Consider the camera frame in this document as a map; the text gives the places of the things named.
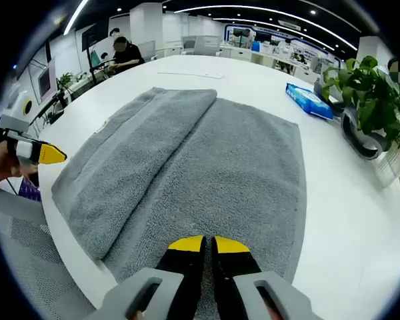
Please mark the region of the person's left hand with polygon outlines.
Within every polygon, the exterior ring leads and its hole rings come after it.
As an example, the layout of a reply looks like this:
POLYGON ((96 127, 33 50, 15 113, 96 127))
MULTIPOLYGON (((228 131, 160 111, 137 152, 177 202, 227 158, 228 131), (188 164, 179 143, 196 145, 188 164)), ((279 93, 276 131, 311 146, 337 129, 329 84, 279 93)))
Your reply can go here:
POLYGON ((8 151, 7 142, 2 141, 0 143, 0 181, 10 177, 24 177, 28 179, 30 175, 37 172, 37 165, 21 165, 19 160, 8 151))

